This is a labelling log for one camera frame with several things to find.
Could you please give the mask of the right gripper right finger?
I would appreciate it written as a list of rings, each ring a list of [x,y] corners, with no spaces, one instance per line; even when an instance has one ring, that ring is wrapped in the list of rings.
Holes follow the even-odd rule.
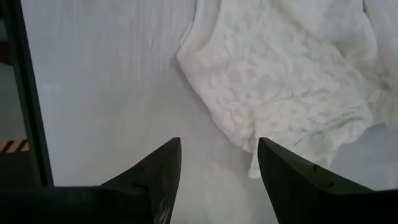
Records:
[[[260,138],[261,178],[279,223],[344,223],[347,196],[372,190]]]

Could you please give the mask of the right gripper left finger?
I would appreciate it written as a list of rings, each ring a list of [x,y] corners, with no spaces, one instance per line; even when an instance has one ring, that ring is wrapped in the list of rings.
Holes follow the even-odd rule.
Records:
[[[102,186],[130,194],[143,190],[152,223],[169,224],[180,182],[181,164],[181,140],[172,138]]]

